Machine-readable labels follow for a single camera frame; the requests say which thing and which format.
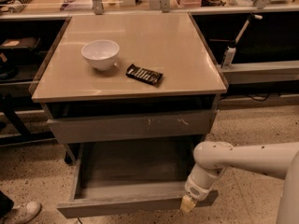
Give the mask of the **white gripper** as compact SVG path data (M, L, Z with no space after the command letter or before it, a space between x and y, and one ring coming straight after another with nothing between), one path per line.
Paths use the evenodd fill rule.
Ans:
M212 190L212 185L222 177L225 168L206 169L194 165L185 183L186 194L182 197L180 210L190 213L197 202L203 201Z

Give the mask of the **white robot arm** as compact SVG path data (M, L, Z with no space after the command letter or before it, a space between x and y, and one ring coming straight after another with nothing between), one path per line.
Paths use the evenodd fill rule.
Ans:
M299 224L299 143L233 146L204 141L193 151L194 166L180 209L189 213L203 201L228 167L284 181L276 224Z

